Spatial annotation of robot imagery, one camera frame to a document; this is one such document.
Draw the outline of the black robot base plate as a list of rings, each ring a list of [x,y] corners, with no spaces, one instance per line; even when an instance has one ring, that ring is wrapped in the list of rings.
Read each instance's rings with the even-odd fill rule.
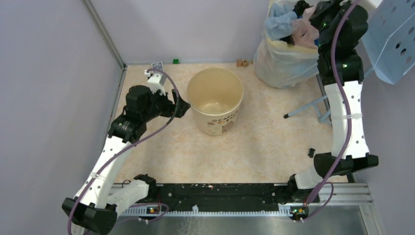
[[[298,189],[294,178],[287,183],[158,184],[147,174],[134,177],[149,184],[139,203],[164,203],[170,212],[276,212],[287,203],[303,204],[310,189]]]

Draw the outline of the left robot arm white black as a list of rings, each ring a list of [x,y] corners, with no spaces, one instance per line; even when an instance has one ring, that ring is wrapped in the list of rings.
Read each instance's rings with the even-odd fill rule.
[[[174,118],[181,118],[190,108],[183,101],[177,86],[173,99],[161,85],[132,86],[126,94],[121,114],[114,119],[107,133],[101,154],[87,180],[62,209],[68,216],[67,234],[93,232],[107,235],[119,216],[142,199],[152,202],[157,189],[145,180],[133,180],[115,194],[111,188],[131,150],[164,130]]]

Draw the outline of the pink plastic trash bag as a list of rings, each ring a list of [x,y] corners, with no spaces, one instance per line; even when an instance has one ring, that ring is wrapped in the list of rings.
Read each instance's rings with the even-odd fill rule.
[[[316,41],[319,38],[319,31],[313,27],[309,18],[316,10],[316,6],[305,9],[301,19],[291,21],[293,29],[292,37],[295,46],[317,49]]]

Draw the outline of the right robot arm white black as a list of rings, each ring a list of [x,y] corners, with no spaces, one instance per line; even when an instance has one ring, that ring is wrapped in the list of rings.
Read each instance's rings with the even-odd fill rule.
[[[330,105],[333,145],[316,154],[313,164],[293,174],[287,196],[308,204],[332,176],[343,176],[378,165],[366,144],[361,109],[364,69],[356,51],[368,29],[368,13],[356,1],[327,0],[310,17],[319,32],[318,71]]]

